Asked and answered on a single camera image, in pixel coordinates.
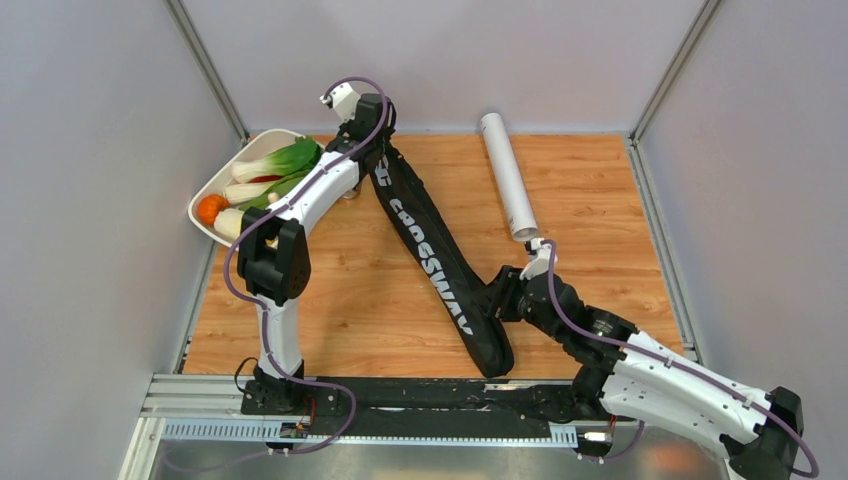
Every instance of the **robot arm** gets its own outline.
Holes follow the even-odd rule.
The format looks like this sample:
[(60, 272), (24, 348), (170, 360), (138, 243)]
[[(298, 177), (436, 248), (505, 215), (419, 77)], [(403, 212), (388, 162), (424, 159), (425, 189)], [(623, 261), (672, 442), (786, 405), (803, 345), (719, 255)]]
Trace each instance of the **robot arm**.
[(513, 298), (522, 317), (582, 365), (574, 389), (590, 406), (689, 438), (748, 480), (789, 478), (803, 433), (801, 400), (725, 378), (661, 345), (632, 323), (584, 305), (551, 270), (553, 242), (527, 244), (530, 262)]
[[(368, 148), (340, 162), (362, 132), (376, 127), (379, 115), (375, 115), (373, 98), (360, 97), (347, 84), (334, 90), (332, 102), (327, 103), (345, 121), (342, 131), (298, 187), (269, 207), (289, 208), (246, 237), (239, 251), (239, 275), (246, 279), (248, 291), (267, 306), (268, 326), (260, 329), (258, 370), (272, 381), (280, 380), (270, 363), (272, 357), (283, 371), (303, 376), (297, 299), (311, 273), (306, 237), (333, 203), (379, 168), (392, 130), (383, 125), (385, 135), (378, 135)], [(382, 181), (379, 172), (376, 179)], [(248, 210), (243, 230), (266, 213)], [(268, 245), (273, 238), (278, 239), (276, 248)], [(530, 255), (527, 266), (521, 270), (503, 267), (486, 286), (489, 314), (498, 322), (527, 321), (561, 343), (566, 353), (583, 365), (572, 389), (579, 408), (642, 420), (687, 437), (729, 459), (734, 470), (748, 480), (791, 475), (798, 442), (772, 417), (800, 435), (803, 423), (797, 395), (783, 388), (765, 392), (724, 378), (677, 355), (632, 323), (584, 305), (574, 288), (553, 274), (556, 255), (552, 242), (534, 238), (525, 246)], [(258, 308), (262, 317), (262, 307)], [(744, 401), (727, 389), (741, 394)]]

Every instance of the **cable tie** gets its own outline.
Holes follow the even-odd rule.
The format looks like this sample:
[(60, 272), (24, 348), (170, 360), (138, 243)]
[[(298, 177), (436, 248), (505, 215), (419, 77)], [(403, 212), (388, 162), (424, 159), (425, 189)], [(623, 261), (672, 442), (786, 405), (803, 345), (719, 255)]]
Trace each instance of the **cable tie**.
[(742, 407), (744, 407), (746, 410), (750, 410), (751, 404), (754, 403), (755, 400), (756, 400), (756, 398), (754, 398), (754, 393), (753, 392), (749, 393), (745, 397), (745, 403), (742, 404)]

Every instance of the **wooden floor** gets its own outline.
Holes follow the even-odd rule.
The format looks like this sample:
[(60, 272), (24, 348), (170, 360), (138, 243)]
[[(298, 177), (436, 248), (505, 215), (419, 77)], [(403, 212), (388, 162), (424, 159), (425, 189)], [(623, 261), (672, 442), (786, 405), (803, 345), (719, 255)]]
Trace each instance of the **wooden floor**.
[[(620, 138), (516, 136), (512, 141), (541, 234), (559, 244), (557, 273), (587, 303), (629, 319), (680, 352)], [(506, 227), (481, 137), (397, 135), (393, 143), (424, 180), (484, 281), (503, 264), (526, 263), (524, 248)], [(312, 278), (299, 314), (306, 374), (480, 377), (369, 179), (358, 198), (340, 200), (318, 223), (309, 251)], [(224, 285), (224, 252), (218, 250), (185, 373), (233, 373), (244, 357), (259, 352), (254, 306), (237, 300)], [(573, 378), (577, 372), (579, 365), (530, 325), (506, 324), (506, 330), (515, 352), (509, 377)]]

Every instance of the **black sleeve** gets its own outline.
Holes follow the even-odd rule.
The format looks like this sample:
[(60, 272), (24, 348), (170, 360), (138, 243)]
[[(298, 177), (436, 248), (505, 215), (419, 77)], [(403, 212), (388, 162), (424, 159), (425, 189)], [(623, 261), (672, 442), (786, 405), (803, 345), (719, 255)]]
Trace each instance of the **black sleeve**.
[(512, 348), (501, 322), (486, 314), (483, 281), (465, 261), (424, 183), (391, 144), (371, 170), (383, 210), (435, 287), (471, 359), (486, 377), (512, 369)]

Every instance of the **white cylinder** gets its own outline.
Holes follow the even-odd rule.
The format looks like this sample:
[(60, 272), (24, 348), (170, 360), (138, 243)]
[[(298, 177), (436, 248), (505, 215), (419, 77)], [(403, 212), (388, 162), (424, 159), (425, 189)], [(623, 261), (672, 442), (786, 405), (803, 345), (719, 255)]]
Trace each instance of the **white cylinder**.
[(512, 239), (516, 242), (527, 242), (537, 236), (539, 229), (536, 227), (533, 207), (527, 198), (527, 190), (524, 189), (524, 180), (515, 162), (515, 154), (512, 152), (503, 118), (497, 113), (485, 115), (480, 119), (480, 128), (483, 130), (483, 139), (489, 151), (489, 161), (498, 183)]

